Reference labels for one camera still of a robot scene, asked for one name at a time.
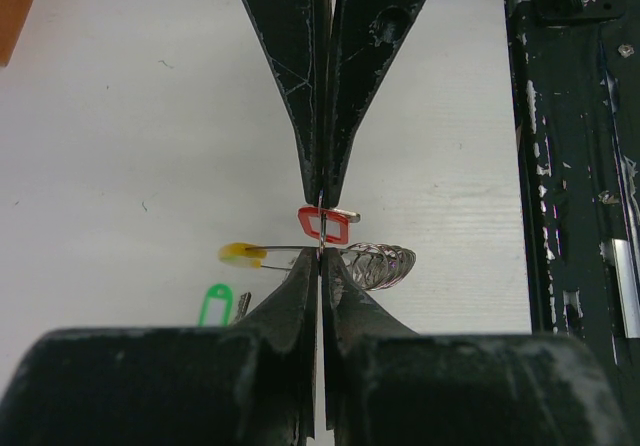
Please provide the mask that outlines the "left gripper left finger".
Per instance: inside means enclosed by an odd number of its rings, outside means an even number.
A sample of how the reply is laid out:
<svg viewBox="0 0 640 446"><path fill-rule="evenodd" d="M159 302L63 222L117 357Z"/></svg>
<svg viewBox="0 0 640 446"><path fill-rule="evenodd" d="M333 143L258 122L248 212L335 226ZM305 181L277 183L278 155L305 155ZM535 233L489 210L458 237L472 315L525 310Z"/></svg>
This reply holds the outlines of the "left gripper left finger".
<svg viewBox="0 0 640 446"><path fill-rule="evenodd" d="M284 281L247 316L220 331L241 348L221 445L305 445L315 434L319 260L304 247Z"/></svg>

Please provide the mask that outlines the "key with red tag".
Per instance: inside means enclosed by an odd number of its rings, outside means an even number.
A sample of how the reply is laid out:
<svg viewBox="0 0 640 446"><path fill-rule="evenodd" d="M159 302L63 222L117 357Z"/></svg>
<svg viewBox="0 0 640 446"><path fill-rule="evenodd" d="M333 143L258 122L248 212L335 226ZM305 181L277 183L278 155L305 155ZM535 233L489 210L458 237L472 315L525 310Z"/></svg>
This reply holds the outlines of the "key with red tag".
<svg viewBox="0 0 640 446"><path fill-rule="evenodd" d="M361 215L356 212L315 206L301 207L297 217L307 236L337 245L349 242L350 226L361 220Z"/></svg>

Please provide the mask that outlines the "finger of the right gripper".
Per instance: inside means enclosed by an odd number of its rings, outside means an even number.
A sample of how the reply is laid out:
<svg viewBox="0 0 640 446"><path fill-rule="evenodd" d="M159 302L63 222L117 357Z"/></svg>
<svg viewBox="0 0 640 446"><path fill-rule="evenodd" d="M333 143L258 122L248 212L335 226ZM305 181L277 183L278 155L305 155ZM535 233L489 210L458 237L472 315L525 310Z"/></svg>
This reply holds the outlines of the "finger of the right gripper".
<svg viewBox="0 0 640 446"><path fill-rule="evenodd" d="M325 0L241 0L293 126L304 197L322 187Z"/></svg>
<svg viewBox="0 0 640 446"><path fill-rule="evenodd" d="M426 0L336 0L325 124L322 204L339 203L356 132Z"/></svg>

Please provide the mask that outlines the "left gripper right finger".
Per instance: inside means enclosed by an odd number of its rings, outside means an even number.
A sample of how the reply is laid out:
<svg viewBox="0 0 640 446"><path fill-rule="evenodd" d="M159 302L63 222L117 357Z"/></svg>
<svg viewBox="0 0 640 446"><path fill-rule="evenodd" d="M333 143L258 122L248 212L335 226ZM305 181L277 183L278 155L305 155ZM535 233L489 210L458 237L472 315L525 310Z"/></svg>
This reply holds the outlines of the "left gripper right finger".
<svg viewBox="0 0 640 446"><path fill-rule="evenodd" d="M339 445L497 445L474 338L425 336L358 286L335 250L322 259L327 426Z"/></svg>

